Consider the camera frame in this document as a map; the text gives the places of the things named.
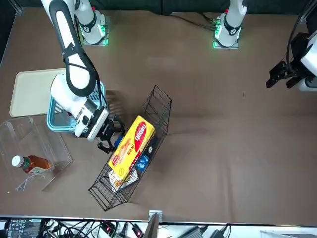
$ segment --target black wire basket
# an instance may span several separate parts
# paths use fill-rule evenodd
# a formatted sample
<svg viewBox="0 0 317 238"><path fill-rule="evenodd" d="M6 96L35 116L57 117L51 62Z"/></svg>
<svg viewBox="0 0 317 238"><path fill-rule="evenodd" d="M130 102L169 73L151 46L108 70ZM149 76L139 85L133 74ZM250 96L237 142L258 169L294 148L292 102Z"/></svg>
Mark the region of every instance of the black wire basket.
<svg viewBox="0 0 317 238"><path fill-rule="evenodd" d="M124 181L119 184L115 182L117 176L107 162L95 183L89 188L89 192L104 211L126 203L131 198L147 167L167 136L171 106L172 99L155 85L139 113L155 127L155 133L146 148ZM148 159L143 168L138 166L142 158Z"/></svg>

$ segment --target wire basket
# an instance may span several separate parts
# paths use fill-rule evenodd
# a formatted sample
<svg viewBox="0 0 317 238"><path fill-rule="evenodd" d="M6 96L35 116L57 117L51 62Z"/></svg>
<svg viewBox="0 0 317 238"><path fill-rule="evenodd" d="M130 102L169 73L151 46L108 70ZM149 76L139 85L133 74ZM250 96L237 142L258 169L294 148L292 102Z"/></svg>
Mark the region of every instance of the wire basket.
<svg viewBox="0 0 317 238"><path fill-rule="evenodd" d="M107 162L95 183L89 188L89 192L104 211L126 203L131 198L143 174L167 136L171 105L172 99L155 85L139 113L155 127L155 133L146 148L124 181L119 184L115 182L118 178ZM141 168L140 163L145 158L148 161Z"/></svg>
<svg viewBox="0 0 317 238"><path fill-rule="evenodd" d="M101 92L105 95L105 87L102 82L100 82ZM96 105L97 108L100 105L98 88L97 85L93 92L88 96ZM56 132L74 132L76 129L76 119L69 115L61 105L59 105L55 99L51 96L48 115L46 117L46 124L49 129Z"/></svg>

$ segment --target sauce bottle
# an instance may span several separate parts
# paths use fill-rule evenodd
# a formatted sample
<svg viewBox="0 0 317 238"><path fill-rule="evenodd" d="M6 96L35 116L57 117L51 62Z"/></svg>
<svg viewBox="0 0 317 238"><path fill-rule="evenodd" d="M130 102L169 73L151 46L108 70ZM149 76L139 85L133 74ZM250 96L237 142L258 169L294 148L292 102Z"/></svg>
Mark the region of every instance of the sauce bottle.
<svg viewBox="0 0 317 238"><path fill-rule="evenodd" d="M12 158L12 165L21 168L25 173L31 176L42 173L52 166L47 159L35 155L27 157L16 155Z"/></svg>

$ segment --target brown table surface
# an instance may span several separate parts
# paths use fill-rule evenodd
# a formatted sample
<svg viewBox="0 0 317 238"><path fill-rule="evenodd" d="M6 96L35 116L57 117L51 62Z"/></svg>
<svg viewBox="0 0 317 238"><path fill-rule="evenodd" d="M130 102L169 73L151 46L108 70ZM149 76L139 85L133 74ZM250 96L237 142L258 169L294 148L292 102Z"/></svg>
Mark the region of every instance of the brown table surface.
<svg viewBox="0 0 317 238"><path fill-rule="evenodd" d="M296 16L247 15L239 50L212 49L211 32L144 11L109 12L108 47L85 47L108 94L135 112L155 84L173 99L169 136L131 201L104 212L88 192L108 156L64 135L73 163L43 192L7 194L0 214L166 221L317 223L316 93L266 89ZM184 13L204 23L196 13ZM61 68L42 8L17 16L0 68L1 120L20 71Z"/></svg>

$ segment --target beige tray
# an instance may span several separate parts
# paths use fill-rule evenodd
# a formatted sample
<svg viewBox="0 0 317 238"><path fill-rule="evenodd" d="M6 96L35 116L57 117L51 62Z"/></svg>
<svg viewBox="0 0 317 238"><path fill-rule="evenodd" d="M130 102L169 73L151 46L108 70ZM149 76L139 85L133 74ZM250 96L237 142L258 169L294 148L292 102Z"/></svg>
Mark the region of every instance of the beige tray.
<svg viewBox="0 0 317 238"><path fill-rule="evenodd" d="M19 72L11 99L10 115L22 117L46 114L50 103L50 89L55 76L64 68Z"/></svg>

